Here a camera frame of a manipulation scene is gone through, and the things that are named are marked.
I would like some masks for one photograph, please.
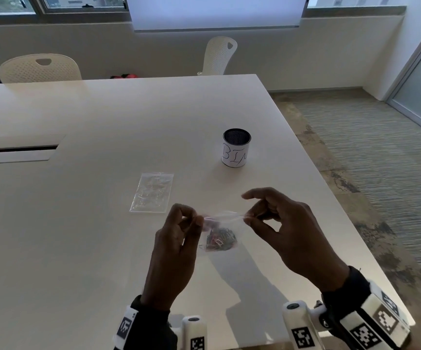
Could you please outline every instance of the roller blind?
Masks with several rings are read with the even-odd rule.
[[[296,27],[306,0],[127,0],[135,31]]]

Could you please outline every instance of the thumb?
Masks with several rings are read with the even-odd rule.
[[[243,221],[250,228],[253,229],[256,235],[258,235],[260,238],[266,241],[273,249],[275,249],[275,246],[277,245],[275,240],[275,238],[277,237],[277,232],[272,227],[255,217],[246,216],[243,219]]]
[[[204,217],[202,216],[196,216],[192,220],[184,238],[183,248],[181,249],[182,253],[196,258],[197,245],[199,244],[203,225]]]

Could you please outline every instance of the table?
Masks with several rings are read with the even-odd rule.
[[[243,168],[220,161],[232,127],[252,135]],[[174,173],[168,207],[200,213],[243,213],[253,201],[240,194],[263,186],[308,203],[342,259],[405,309],[255,75],[0,85],[0,137],[61,137],[48,161],[0,164],[0,349],[112,347],[166,216],[129,212],[141,172]],[[173,325],[207,320],[211,350],[287,341],[282,304],[320,298],[241,234],[238,249],[198,258],[172,307]]]

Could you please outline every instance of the person's left hand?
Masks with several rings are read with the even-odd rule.
[[[194,271],[204,218],[186,205],[174,204],[155,234],[149,272],[141,303],[169,311]]]

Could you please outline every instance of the perforated chair back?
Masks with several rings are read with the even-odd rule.
[[[198,75],[223,75],[238,43],[229,37],[215,37],[207,43],[204,66]]]
[[[76,62],[65,55],[32,54],[19,56],[0,65],[3,83],[82,80]]]

